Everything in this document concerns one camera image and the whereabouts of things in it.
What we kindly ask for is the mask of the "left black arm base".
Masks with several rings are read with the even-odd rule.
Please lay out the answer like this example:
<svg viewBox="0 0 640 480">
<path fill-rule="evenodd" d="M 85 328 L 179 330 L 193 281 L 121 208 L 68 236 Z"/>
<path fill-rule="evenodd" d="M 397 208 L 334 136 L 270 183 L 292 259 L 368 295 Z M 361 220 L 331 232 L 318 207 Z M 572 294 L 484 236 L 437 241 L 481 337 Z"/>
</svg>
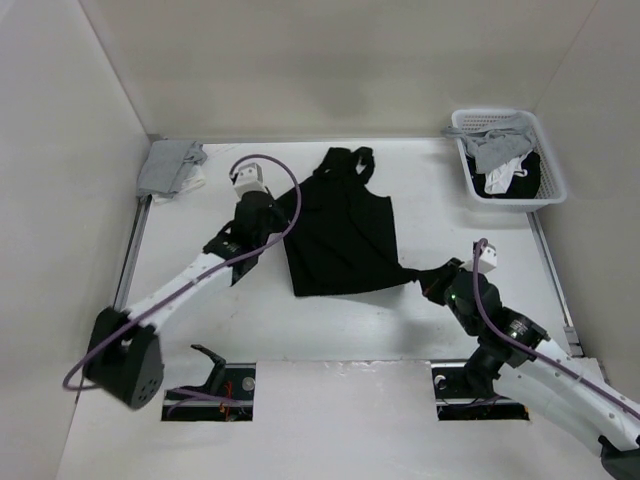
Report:
<svg viewBox="0 0 640 480">
<path fill-rule="evenodd" d="M 229 363 L 201 344 L 191 349 L 204 355 L 211 366 L 196 385 L 165 391 L 163 422 L 251 422 L 256 393 L 256 363 Z"/>
</svg>

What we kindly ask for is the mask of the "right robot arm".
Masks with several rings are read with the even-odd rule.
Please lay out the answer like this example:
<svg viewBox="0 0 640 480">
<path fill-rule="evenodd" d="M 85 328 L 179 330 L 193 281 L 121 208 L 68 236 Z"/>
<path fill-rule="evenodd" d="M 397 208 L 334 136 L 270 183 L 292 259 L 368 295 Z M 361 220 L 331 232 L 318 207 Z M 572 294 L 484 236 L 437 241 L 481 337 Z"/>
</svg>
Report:
<svg viewBox="0 0 640 480">
<path fill-rule="evenodd" d="M 497 287 L 457 258 L 418 272 L 423 296 L 448 308 L 478 342 L 459 366 L 432 369 L 441 403 L 479 411 L 500 398 L 572 435 L 615 479 L 639 476 L 639 405 L 580 365 L 548 332 L 501 302 Z"/>
</svg>

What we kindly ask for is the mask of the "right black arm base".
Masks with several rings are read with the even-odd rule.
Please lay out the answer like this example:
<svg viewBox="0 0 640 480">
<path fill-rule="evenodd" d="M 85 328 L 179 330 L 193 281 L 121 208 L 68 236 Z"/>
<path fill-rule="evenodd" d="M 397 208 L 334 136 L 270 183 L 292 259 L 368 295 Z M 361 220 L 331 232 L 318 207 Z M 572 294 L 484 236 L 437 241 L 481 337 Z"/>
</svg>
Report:
<svg viewBox="0 0 640 480">
<path fill-rule="evenodd" d="M 431 364 L 436 414 L 440 421 L 529 421 L 528 409 L 492 389 L 472 386 L 463 362 Z"/>
</svg>

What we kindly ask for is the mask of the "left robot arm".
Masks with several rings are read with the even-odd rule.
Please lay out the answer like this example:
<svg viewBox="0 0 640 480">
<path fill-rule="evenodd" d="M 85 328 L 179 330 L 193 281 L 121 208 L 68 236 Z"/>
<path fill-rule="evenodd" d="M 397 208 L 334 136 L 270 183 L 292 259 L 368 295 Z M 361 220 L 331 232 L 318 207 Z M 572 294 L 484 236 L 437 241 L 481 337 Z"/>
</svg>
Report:
<svg viewBox="0 0 640 480">
<path fill-rule="evenodd" d="M 196 294 L 235 285 L 291 232 L 300 210 L 297 205 L 289 218 L 271 194 L 243 194 L 234 217 L 181 273 L 132 306 L 98 314 L 81 361 L 83 376 L 131 410 L 148 404 L 164 379 L 162 327 Z"/>
</svg>

